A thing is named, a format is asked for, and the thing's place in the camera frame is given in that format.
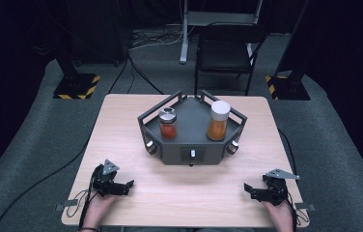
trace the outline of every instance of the wooden table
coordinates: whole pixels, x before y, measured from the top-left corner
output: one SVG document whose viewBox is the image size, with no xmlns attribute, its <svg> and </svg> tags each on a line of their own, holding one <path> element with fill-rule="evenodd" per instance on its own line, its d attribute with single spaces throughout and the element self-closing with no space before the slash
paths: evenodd
<svg viewBox="0 0 363 232">
<path fill-rule="evenodd" d="M 246 183 L 265 189 L 262 175 L 275 168 L 291 172 L 267 100 L 218 96 L 248 117 L 239 149 L 218 165 L 189 167 L 165 165 L 143 144 L 137 117 L 166 97 L 106 96 L 69 199 L 86 189 L 94 169 L 109 159 L 120 167 L 116 183 L 135 183 L 128 196 L 114 203 L 102 225 L 272 227 L 263 204 L 243 188 Z M 302 202 L 295 181 L 287 180 L 287 186 L 293 202 Z M 64 212 L 62 222 L 77 225 L 82 206 L 83 202 L 74 217 Z"/>
</svg>

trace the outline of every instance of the amber liquid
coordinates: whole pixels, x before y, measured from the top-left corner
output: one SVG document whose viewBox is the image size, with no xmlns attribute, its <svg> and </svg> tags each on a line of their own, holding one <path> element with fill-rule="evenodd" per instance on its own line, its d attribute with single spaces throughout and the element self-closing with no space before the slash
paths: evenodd
<svg viewBox="0 0 363 232">
<path fill-rule="evenodd" d="M 209 127 L 207 135 L 211 140 L 222 140 L 226 136 L 227 120 L 215 121 L 211 119 L 209 121 Z"/>
</svg>

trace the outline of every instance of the tripod base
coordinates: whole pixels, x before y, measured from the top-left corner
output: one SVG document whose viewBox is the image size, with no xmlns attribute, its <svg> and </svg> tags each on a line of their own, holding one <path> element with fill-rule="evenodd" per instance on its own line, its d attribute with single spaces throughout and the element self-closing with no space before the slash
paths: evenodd
<svg viewBox="0 0 363 232">
<path fill-rule="evenodd" d="M 293 83 L 285 76 L 271 77 L 269 75 L 265 77 L 265 80 L 274 100 L 309 101 L 311 99 L 301 82 Z"/>
<path fill-rule="evenodd" d="M 100 75 L 78 73 L 64 76 L 54 91 L 54 99 L 89 99 L 97 88 Z"/>
</svg>

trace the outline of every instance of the orange liquid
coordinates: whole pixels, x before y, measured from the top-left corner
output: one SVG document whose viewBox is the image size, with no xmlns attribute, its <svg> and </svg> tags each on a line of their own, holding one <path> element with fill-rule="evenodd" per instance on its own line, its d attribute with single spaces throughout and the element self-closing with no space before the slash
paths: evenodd
<svg viewBox="0 0 363 232">
<path fill-rule="evenodd" d="M 210 120 L 207 135 L 212 140 L 222 140 L 226 136 L 226 121 Z"/>
<path fill-rule="evenodd" d="M 160 132 L 164 139 L 174 139 L 178 135 L 176 127 L 172 124 L 160 124 Z"/>
</svg>

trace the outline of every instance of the jar lid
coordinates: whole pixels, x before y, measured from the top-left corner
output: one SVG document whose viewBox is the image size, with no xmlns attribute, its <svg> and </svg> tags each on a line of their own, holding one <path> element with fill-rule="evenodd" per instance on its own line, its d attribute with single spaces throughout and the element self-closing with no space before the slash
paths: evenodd
<svg viewBox="0 0 363 232">
<path fill-rule="evenodd" d="M 172 107 L 166 107 L 160 109 L 158 112 L 160 122 L 170 124 L 176 121 L 176 110 Z"/>
<path fill-rule="evenodd" d="M 224 121 L 229 118 L 230 105 L 225 101 L 215 101 L 211 105 L 211 118 L 215 121 Z"/>
</svg>

